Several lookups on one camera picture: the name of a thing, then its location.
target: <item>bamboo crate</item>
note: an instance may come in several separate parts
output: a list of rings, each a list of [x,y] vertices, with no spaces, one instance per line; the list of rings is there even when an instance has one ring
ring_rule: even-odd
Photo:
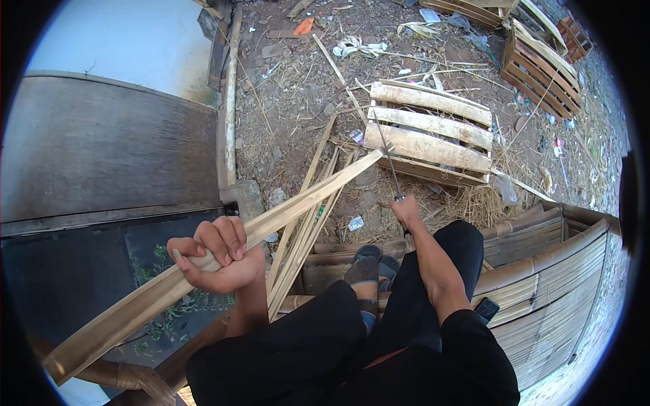
[[[570,120],[580,111],[580,88],[573,66],[534,39],[516,19],[504,48],[501,77],[535,105],[543,96],[539,106],[559,120]]]
[[[566,55],[572,64],[580,58],[584,58],[592,50],[593,44],[579,22],[571,17],[561,19],[557,24],[562,39],[569,51]]]
[[[488,182],[492,113],[487,107],[415,84],[379,81],[370,89],[368,119],[363,146],[383,149],[378,120],[386,142],[395,145],[396,172],[454,186]],[[386,157],[378,164],[390,168]]]
[[[519,0],[420,0],[422,7],[439,12],[463,14],[473,23],[495,29],[508,17]]]

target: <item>orange paper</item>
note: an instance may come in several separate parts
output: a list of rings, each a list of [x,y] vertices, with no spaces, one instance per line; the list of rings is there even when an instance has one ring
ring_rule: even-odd
[[[311,31],[311,25],[314,24],[313,18],[306,18],[303,22],[300,23],[298,28],[293,32],[294,35],[303,35]]]

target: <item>left hand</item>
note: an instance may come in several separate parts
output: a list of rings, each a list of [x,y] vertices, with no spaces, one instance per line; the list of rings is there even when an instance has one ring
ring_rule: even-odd
[[[187,258],[189,255],[206,256],[205,248],[223,268],[204,272]],[[230,293],[260,275],[264,278],[264,251],[259,244],[246,250],[246,231],[239,217],[221,216],[212,223],[201,222],[194,238],[171,238],[167,242],[167,252],[192,286],[208,292]]]

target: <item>white wall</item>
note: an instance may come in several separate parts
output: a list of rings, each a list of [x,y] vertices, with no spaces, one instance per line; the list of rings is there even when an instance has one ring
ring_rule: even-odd
[[[192,0],[70,0],[27,69],[89,70],[211,105],[211,41],[196,22],[200,11]]]

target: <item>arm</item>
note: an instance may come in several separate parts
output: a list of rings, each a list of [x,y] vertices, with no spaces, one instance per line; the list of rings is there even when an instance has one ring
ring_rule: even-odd
[[[426,287],[429,302],[438,314],[440,325],[453,312],[461,309],[472,310],[465,285],[454,263],[445,250],[426,229],[420,210],[413,196],[406,196],[404,201],[391,202],[391,208],[397,219],[413,236],[420,268],[420,276]]]
[[[203,272],[187,259],[206,256],[206,248],[223,267],[217,272]],[[227,337],[268,324],[264,252],[260,245],[246,249],[246,231],[239,217],[202,222],[193,238],[171,238],[167,251],[192,286],[214,294],[235,293]]]

